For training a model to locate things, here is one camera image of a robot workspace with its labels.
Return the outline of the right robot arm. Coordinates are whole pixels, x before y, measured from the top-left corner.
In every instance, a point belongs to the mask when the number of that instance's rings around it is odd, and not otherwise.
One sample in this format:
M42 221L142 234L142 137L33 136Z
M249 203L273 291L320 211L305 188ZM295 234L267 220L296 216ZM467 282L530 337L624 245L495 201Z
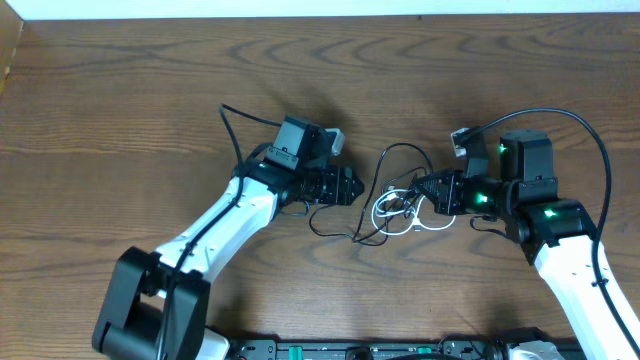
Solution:
M484 137L462 128L451 135L462 170L416 179L412 188L437 214L469 215L505 224L560 303L588 359L636 359L639 319L616 281L596 226L577 200L558 195L551 140L540 130L512 130L499 139L500 172L488 173Z

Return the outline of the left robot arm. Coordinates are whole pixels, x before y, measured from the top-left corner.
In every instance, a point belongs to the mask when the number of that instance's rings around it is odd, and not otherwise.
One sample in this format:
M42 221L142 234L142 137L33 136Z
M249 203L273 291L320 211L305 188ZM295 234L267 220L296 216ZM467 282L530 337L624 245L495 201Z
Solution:
M223 359L230 342L209 329L211 285L241 247L292 203L350 205L364 185L331 163L345 143L337 128L288 116L272 143L240 159L221 197L152 252L117 260L91 344L111 359Z

